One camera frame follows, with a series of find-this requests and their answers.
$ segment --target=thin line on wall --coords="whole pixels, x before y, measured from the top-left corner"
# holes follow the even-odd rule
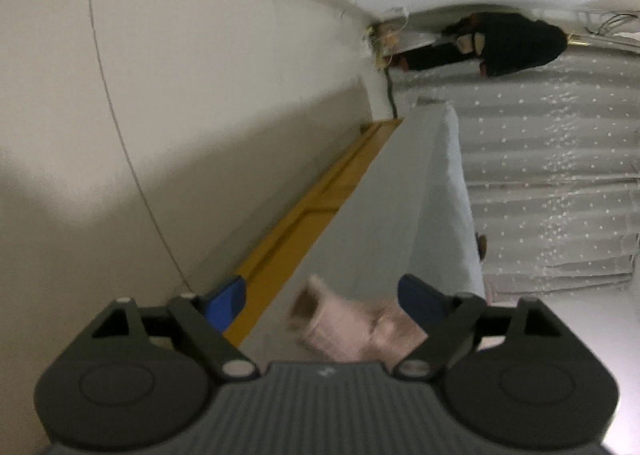
[[[98,45],[98,37],[97,37],[97,33],[95,31],[95,19],[94,19],[94,2],[93,0],[88,0],[89,3],[89,20],[91,23],[91,31],[92,31],[92,35],[94,38],[94,47],[95,47],[95,55],[98,61],[98,69],[100,71],[100,78],[102,78],[102,85],[104,86],[104,93],[107,97],[107,104],[109,106],[109,111],[111,112],[111,119],[113,120],[113,126],[116,130],[116,133],[118,135],[118,140],[120,141],[120,146],[122,147],[122,152],[124,154],[124,157],[127,161],[127,164],[129,165],[129,170],[131,172],[131,176],[133,177],[133,181],[136,184],[136,188],[138,190],[138,194],[140,195],[140,198],[142,199],[143,204],[145,205],[146,211],[149,215],[149,218],[151,219],[151,223],[153,224],[154,228],[156,229],[156,232],[158,233],[158,237],[160,238],[160,241],[162,242],[162,245],[164,246],[164,249],[166,250],[167,254],[169,255],[169,258],[171,258],[171,261],[173,262],[176,271],[178,272],[178,275],[180,276],[181,281],[183,282],[183,284],[190,290],[192,291],[189,283],[187,282],[186,276],[184,275],[184,272],[182,271],[182,269],[180,268],[180,264],[178,263],[178,261],[176,260],[174,254],[171,251],[171,248],[169,247],[169,244],[166,241],[166,238],[164,237],[164,234],[162,233],[162,229],[160,229],[160,225],[158,224],[158,220],[156,220],[156,217],[151,209],[151,206],[149,204],[148,199],[146,198],[146,195],[144,193],[144,191],[142,190],[142,184],[140,184],[140,179],[138,178],[138,174],[136,173],[136,169],[133,166],[133,162],[131,161],[131,157],[129,155],[129,151],[127,150],[127,145],[124,141],[124,136],[122,135],[122,130],[120,129],[120,124],[118,122],[118,119],[116,117],[116,112],[113,108],[113,102],[111,101],[111,94],[109,92],[109,86],[107,85],[107,79],[104,75],[104,68],[102,66],[102,58],[100,56],[100,47]]]

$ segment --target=pink object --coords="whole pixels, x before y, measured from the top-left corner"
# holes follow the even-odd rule
[[[289,314],[289,328],[331,361],[382,361],[391,370],[427,335],[394,300],[341,298],[312,276]]]

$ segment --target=beige wall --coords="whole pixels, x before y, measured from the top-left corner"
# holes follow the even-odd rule
[[[113,112],[181,272],[209,289],[388,114],[363,22],[311,0],[93,0]],[[0,453],[46,442],[38,375],[119,295],[181,278],[126,161],[88,0],[2,0]]]

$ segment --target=gray curtain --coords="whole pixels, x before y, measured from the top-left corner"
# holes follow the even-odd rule
[[[494,301],[626,285],[640,233],[640,56],[571,48],[498,79],[467,62],[394,74],[399,105],[447,100],[460,118]]]

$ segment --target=ribbed gray panel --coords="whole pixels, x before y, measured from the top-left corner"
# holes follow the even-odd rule
[[[183,434],[130,455],[515,455],[468,432],[428,385],[381,365],[274,364],[228,385]],[[556,455],[607,455],[600,446]],[[49,455],[90,455],[55,446]]]

